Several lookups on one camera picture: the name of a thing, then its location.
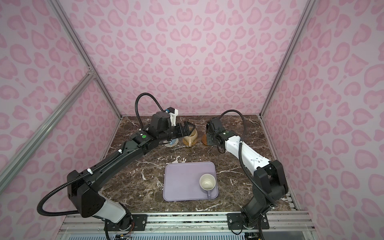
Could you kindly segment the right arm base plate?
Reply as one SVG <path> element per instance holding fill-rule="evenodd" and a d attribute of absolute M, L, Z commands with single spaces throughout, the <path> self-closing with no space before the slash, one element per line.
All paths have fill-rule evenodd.
<path fill-rule="evenodd" d="M 229 230 L 270 229 L 267 215 L 257 215 L 255 218 L 248 218 L 244 213 L 228 213 L 226 217 Z"/>

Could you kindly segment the white lavender mug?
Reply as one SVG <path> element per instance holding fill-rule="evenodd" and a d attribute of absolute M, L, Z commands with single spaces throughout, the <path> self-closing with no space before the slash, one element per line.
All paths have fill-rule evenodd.
<path fill-rule="evenodd" d="M 199 180 L 200 187 L 207 193 L 208 200 L 212 199 L 212 190 L 216 186 L 216 179 L 211 174 L 204 174 Z"/>

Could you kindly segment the beige yellow mug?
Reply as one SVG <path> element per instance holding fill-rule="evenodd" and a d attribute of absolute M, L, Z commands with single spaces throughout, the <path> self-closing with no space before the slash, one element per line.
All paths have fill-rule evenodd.
<path fill-rule="evenodd" d="M 198 132 L 197 130 L 193 130 L 192 133 L 189 136 L 183 137 L 183 143 L 187 147 L 192 147 L 197 143 L 198 140 Z"/>

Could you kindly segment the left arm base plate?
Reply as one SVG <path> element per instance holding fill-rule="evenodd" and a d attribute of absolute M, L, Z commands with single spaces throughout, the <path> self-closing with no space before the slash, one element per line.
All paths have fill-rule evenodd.
<path fill-rule="evenodd" d="M 113 223 L 106 220 L 104 230 L 107 232 L 117 231 L 144 231 L 147 225 L 148 215 L 133 214 L 123 219 L 118 223 Z"/>

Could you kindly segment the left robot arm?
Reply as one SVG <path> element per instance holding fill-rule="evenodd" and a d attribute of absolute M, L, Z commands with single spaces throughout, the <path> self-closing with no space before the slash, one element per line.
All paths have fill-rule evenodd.
<path fill-rule="evenodd" d="M 113 154 L 82 172 L 73 171 L 67 180 L 80 178 L 68 186 L 68 197 L 83 218 L 98 217 L 113 223 L 130 216 L 122 204 L 102 196 L 99 191 L 122 169 L 156 149 L 163 142 L 189 136 L 196 126 L 190 122 L 172 124 L 171 115 L 157 112 L 151 122 L 132 134 Z"/>

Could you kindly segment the brown wooden round coaster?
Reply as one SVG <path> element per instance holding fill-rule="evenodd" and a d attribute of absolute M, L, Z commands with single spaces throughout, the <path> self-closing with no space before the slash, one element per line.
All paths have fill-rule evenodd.
<path fill-rule="evenodd" d="M 206 134 L 204 134 L 204 135 L 202 136 L 202 143 L 203 143 L 205 146 L 208 146 L 208 140 L 207 140 L 207 135 L 206 135 Z"/>

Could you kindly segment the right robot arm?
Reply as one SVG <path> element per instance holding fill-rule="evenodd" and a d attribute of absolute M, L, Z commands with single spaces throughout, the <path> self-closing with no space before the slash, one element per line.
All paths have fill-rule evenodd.
<path fill-rule="evenodd" d="M 226 129 L 222 117 L 213 118 L 206 125 L 207 144 L 235 156 L 253 185 L 253 197 L 241 208 L 240 216 L 229 218 L 230 230 L 239 228 L 239 225 L 262 230 L 267 223 L 267 212 L 276 208 L 277 201 L 289 191 L 283 165 L 263 157 L 248 146 L 245 143 L 247 133 L 246 125 L 243 126 L 242 135 Z"/>

